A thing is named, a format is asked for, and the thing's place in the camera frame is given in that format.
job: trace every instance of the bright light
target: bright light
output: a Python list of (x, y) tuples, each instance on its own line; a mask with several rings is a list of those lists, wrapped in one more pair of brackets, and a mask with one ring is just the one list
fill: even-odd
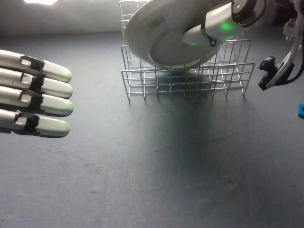
[(53, 5), (57, 0), (24, 0), (26, 3), (39, 3), (44, 5)]

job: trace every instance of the white dish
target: white dish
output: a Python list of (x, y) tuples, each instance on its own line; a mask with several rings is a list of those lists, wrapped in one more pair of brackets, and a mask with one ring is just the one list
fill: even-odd
[(151, 0), (130, 19), (124, 38), (132, 53), (158, 68), (193, 67), (216, 53), (205, 45), (182, 42), (187, 30), (205, 24), (207, 12), (225, 0)]

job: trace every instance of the black cable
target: black cable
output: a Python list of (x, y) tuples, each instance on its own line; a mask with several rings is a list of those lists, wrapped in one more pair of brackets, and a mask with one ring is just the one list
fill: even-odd
[(292, 82), (294, 82), (295, 80), (297, 80), (301, 75), (302, 73), (304, 72), (304, 38), (303, 38), (303, 34), (302, 34), (302, 64), (301, 64), (301, 68), (298, 72), (298, 74), (293, 77), (292, 79), (290, 80), (287, 80), (286, 82), (284, 82), (282, 85), (287, 85), (287, 84), (290, 84)]
[(264, 0), (264, 7), (263, 7), (263, 10), (262, 10), (261, 13), (255, 19), (253, 19), (252, 21), (250, 21), (250, 22), (248, 22), (246, 24), (241, 24), (241, 22), (239, 22), (239, 25), (243, 26), (245, 28), (249, 27), (249, 26), (252, 26), (254, 23), (256, 23), (263, 16), (263, 14), (266, 11), (266, 5), (267, 5), (266, 0)]

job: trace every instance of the silver wire rack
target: silver wire rack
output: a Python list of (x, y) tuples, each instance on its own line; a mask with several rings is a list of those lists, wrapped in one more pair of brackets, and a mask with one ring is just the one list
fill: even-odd
[[(122, 33), (131, 16), (148, 0), (122, 0)], [(132, 95), (196, 93), (200, 98), (203, 92), (222, 91), (228, 96), (230, 90), (238, 90), (244, 96), (249, 85), (255, 64), (246, 63), (250, 50), (249, 39), (228, 40), (223, 43), (215, 56), (208, 62), (199, 62), (195, 69), (157, 69), (136, 58), (126, 45), (121, 46), (124, 70), (121, 72), (123, 84), (130, 102)]]

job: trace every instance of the dish rack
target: dish rack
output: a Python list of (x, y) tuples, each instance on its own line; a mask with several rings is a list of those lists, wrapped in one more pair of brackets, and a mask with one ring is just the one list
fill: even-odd
[[(124, 36), (125, 28), (131, 16), (148, 0), (120, 1), (121, 26)], [(199, 99), (203, 93), (212, 97), (217, 92), (224, 92), (226, 97), (231, 90), (240, 91), (245, 96), (255, 64), (246, 63), (250, 50), (250, 39), (227, 40), (215, 56), (208, 62), (199, 62), (194, 69), (157, 69), (135, 57), (126, 45), (121, 46), (124, 70), (121, 72), (123, 84), (129, 102), (132, 95), (148, 94), (196, 94)]]

